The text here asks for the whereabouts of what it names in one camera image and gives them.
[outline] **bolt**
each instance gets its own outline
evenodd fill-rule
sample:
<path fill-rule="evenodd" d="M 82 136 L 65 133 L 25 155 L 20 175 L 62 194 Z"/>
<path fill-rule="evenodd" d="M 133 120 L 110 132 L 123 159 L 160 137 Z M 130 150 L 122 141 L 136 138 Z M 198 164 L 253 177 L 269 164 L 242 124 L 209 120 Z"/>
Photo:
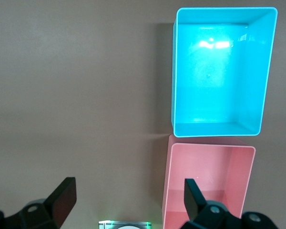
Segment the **bolt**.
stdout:
<path fill-rule="evenodd" d="M 37 210 L 37 208 L 38 208 L 38 207 L 37 207 L 36 205 L 31 206 L 31 207 L 29 207 L 28 212 L 36 211 L 36 210 Z"/>
<path fill-rule="evenodd" d="M 249 218 L 254 222 L 260 222 L 261 221 L 261 218 L 259 218 L 259 216 L 256 214 L 250 214 Z"/>
<path fill-rule="evenodd" d="M 213 212 L 213 213 L 219 213 L 220 212 L 219 208 L 216 206 L 211 206 L 210 209 L 211 209 L 211 212 Z"/>

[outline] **empty container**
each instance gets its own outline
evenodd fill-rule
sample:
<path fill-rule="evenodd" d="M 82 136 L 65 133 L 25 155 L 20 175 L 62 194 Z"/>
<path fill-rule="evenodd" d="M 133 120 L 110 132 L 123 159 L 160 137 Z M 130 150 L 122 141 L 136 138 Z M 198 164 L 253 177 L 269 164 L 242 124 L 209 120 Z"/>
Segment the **empty container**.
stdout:
<path fill-rule="evenodd" d="M 275 8 L 181 8 L 173 29 L 177 137 L 260 133 Z"/>
<path fill-rule="evenodd" d="M 236 217 L 243 211 L 255 148 L 233 137 L 169 137 L 163 229 L 189 220 L 184 206 L 184 180 L 193 178 L 206 200 L 222 202 Z"/>

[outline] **gray tabletop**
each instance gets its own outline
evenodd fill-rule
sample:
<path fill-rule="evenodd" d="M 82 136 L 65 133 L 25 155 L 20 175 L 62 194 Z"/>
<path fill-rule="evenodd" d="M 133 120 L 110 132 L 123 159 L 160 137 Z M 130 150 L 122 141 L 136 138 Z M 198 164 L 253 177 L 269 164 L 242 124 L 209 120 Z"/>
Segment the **gray tabletop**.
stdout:
<path fill-rule="evenodd" d="M 9 216 L 67 176 L 62 228 L 100 220 L 162 228 L 172 133 L 172 25 L 180 7 L 274 6 L 262 132 L 244 210 L 286 229 L 286 1 L 0 1 L 0 209 Z"/>

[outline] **blue plastic container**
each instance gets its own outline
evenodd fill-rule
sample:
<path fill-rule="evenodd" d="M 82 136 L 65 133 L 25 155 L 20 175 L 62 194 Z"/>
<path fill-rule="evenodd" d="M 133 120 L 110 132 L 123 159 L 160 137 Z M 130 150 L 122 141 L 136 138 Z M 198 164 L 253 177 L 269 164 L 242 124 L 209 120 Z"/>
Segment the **blue plastic container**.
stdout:
<path fill-rule="evenodd" d="M 260 133 L 275 8 L 181 8 L 173 31 L 176 137 Z"/>

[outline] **pink bin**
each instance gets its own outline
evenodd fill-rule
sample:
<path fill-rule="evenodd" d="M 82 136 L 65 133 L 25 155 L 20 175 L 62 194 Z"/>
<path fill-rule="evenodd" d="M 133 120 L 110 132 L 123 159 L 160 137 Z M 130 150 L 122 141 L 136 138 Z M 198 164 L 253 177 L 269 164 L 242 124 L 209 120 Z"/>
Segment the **pink bin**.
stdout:
<path fill-rule="evenodd" d="M 193 178 L 206 200 L 225 204 L 241 217 L 255 148 L 233 137 L 169 137 L 163 195 L 163 229 L 189 220 L 184 179 Z"/>

